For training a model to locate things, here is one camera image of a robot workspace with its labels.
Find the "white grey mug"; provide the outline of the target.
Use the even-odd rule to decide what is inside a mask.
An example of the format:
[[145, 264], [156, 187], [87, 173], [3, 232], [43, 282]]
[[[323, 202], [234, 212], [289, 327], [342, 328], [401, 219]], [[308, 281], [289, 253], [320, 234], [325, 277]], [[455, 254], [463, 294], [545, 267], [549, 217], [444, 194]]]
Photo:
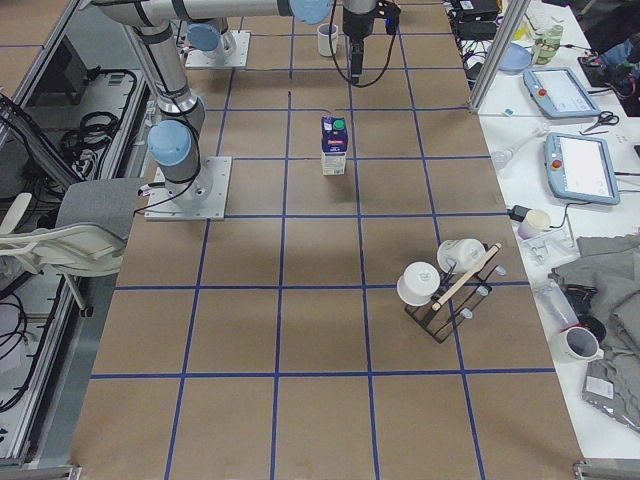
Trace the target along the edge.
[[339, 27], [335, 23], [320, 24], [317, 29], [317, 47], [322, 57], [331, 57], [338, 52]]

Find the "lilac cream cup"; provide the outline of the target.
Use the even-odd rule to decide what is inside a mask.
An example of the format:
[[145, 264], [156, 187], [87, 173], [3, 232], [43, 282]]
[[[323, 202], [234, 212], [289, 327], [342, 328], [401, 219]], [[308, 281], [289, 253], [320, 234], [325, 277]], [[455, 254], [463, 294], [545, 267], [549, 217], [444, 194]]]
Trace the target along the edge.
[[539, 209], [529, 210], [517, 229], [518, 236], [527, 240], [548, 231], [551, 218], [548, 213]]

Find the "white cup on rack right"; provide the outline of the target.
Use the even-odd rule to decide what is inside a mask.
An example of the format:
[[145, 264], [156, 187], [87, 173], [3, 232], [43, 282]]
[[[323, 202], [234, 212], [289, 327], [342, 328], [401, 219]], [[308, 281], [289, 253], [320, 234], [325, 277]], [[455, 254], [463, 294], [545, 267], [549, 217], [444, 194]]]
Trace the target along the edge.
[[462, 274], [469, 271], [486, 252], [477, 239], [443, 241], [437, 250], [437, 262], [443, 272]]

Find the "blue plate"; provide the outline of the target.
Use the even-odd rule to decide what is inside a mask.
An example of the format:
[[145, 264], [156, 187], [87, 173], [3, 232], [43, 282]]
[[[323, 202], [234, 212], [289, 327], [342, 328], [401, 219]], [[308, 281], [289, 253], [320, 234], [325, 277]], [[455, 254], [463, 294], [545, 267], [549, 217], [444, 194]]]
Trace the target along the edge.
[[516, 75], [529, 68], [531, 61], [532, 55], [527, 48], [511, 42], [502, 56], [499, 71], [508, 75]]

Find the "black scissors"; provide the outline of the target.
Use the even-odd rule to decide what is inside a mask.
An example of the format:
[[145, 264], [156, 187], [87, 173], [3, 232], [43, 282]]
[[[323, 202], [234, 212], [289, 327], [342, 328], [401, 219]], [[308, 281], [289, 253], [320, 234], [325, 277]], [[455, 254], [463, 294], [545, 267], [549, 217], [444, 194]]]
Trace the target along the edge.
[[596, 121], [591, 126], [580, 131], [580, 134], [589, 135], [593, 130], [595, 130], [598, 127], [614, 126], [614, 125], [617, 125], [619, 121], [620, 121], [620, 118], [618, 115], [616, 115], [612, 111], [605, 110], [598, 115]]

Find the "teach pendant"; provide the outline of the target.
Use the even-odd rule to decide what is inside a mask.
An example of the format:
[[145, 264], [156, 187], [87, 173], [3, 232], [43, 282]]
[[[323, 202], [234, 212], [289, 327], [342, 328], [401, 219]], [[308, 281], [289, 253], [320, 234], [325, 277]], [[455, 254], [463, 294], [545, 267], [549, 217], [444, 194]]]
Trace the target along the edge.
[[526, 69], [522, 79], [532, 100], [547, 118], [588, 118], [601, 113], [569, 68]]
[[601, 205], [620, 203], [604, 139], [550, 133], [544, 142], [544, 157], [548, 184], [555, 197]]

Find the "grey office chair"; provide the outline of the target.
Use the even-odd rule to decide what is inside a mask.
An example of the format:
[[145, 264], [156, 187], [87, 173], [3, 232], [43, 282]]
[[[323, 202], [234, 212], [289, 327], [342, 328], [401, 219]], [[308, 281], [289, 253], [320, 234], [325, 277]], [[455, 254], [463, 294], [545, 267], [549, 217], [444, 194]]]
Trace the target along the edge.
[[17, 225], [32, 195], [21, 193], [1, 223], [1, 255], [15, 258], [24, 270], [38, 274], [46, 265], [60, 272], [83, 317], [93, 307], [82, 297], [76, 277], [101, 277], [120, 271], [131, 230], [138, 177], [78, 182], [59, 206], [55, 227], [18, 233]]

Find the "lower teach pendant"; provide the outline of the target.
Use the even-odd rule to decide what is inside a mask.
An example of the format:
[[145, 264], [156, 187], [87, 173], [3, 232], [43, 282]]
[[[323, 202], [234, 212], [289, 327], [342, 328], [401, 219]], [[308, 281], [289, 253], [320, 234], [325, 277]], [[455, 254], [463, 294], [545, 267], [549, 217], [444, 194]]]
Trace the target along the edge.
[[555, 197], [601, 205], [620, 203], [604, 139], [550, 133], [544, 142], [544, 157], [548, 184]]

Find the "upper teach pendant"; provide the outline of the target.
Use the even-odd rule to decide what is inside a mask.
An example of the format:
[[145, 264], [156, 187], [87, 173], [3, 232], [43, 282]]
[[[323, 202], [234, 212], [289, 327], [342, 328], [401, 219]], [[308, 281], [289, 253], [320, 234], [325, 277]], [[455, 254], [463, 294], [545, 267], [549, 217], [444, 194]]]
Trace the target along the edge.
[[547, 118], [588, 118], [601, 113], [569, 68], [526, 69], [522, 79], [532, 100]]

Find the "grey cloth pile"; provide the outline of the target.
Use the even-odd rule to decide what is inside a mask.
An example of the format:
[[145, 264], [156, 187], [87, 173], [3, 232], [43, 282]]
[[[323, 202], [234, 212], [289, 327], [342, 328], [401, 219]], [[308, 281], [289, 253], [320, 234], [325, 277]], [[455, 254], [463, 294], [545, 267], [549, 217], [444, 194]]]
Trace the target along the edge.
[[578, 259], [550, 277], [563, 289], [596, 290], [589, 313], [606, 330], [604, 356], [587, 366], [582, 399], [634, 431], [639, 430], [639, 237], [581, 237]]

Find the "white cup on rack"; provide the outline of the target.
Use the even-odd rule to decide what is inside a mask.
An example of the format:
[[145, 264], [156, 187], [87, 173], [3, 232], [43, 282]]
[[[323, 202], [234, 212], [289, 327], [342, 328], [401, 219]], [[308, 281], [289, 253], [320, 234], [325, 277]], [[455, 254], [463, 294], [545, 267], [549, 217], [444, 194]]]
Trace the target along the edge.
[[409, 264], [396, 284], [396, 290], [401, 300], [414, 307], [426, 305], [439, 287], [438, 270], [423, 261]]
[[443, 241], [437, 250], [437, 262], [443, 272], [462, 274], [469, 271], [486, 252], [477, 239]]

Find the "aluminium frame post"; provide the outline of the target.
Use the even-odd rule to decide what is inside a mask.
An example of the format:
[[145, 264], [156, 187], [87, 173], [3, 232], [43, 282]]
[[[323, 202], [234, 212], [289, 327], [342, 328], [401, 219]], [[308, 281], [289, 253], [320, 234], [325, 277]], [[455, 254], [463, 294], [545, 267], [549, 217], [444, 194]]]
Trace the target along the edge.
[[529, 0], [507, 2], [504, 17], [491, 44], [491, 50], [488, 52], [474, 88], [471, 91], [468, 102], [468, 110], [471, 113], [477, 114], [479, 112], [497, 75], [502, 58], [524, 17], [529, 3]]

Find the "blue white milk carton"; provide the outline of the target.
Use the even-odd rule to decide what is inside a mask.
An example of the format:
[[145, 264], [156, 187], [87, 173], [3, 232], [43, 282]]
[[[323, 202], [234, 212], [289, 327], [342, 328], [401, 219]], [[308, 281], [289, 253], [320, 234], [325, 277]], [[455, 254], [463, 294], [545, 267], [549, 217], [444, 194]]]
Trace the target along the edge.
[[321, 133], [322, 173], [326, 176], [344, 174], [348, 150], [348, 132], [345, 118], [323, 116]]

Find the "white cup on rack left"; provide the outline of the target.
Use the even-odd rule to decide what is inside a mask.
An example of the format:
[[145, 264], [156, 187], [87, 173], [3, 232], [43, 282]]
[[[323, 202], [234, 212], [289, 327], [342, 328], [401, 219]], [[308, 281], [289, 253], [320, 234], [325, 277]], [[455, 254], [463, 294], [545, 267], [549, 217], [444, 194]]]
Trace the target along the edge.
[[396, 284], [396, 290], [401, 300], [414, 307], [426, 305], [439, 287], [438, 270], [423, 261], [409, 264]]

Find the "white mug red rim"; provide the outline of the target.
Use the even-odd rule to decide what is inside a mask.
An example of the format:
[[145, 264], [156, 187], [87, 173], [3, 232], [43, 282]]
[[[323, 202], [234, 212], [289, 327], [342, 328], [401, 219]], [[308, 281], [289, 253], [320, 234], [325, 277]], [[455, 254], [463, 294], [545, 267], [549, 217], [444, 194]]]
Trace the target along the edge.
[[556, 333], [548, 344], [553, 358], [558, 362], [591, 362], [604, 358], [604, 351], [595, 335], [583, 327], [572, 326]]

